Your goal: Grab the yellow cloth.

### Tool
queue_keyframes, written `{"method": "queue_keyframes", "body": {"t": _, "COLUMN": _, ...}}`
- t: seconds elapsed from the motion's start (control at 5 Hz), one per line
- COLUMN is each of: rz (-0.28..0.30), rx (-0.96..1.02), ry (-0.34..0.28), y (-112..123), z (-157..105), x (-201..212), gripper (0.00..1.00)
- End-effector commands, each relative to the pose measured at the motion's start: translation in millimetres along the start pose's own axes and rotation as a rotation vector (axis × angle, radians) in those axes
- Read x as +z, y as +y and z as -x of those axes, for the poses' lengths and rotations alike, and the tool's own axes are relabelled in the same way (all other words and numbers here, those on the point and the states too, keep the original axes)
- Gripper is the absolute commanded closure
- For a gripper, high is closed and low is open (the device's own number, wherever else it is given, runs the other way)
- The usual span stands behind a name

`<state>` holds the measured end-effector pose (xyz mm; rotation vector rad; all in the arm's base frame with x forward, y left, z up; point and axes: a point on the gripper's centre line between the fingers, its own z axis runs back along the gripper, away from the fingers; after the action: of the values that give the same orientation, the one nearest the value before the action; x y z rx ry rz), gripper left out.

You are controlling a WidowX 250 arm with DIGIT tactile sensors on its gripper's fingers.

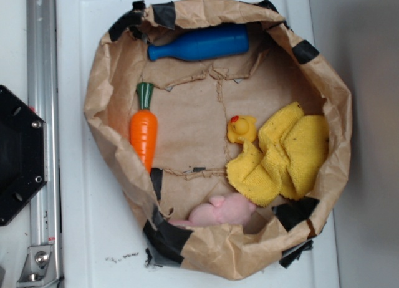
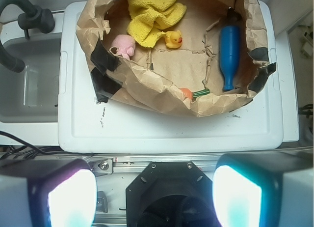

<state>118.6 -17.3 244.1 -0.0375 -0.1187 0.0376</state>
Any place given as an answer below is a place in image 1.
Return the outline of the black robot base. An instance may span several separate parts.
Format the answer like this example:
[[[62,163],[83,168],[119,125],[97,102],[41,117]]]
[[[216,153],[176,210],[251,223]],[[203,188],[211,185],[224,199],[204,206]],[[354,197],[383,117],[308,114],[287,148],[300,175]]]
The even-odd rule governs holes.
[[[46,123],[1,86],[1,226],[46,184]]]

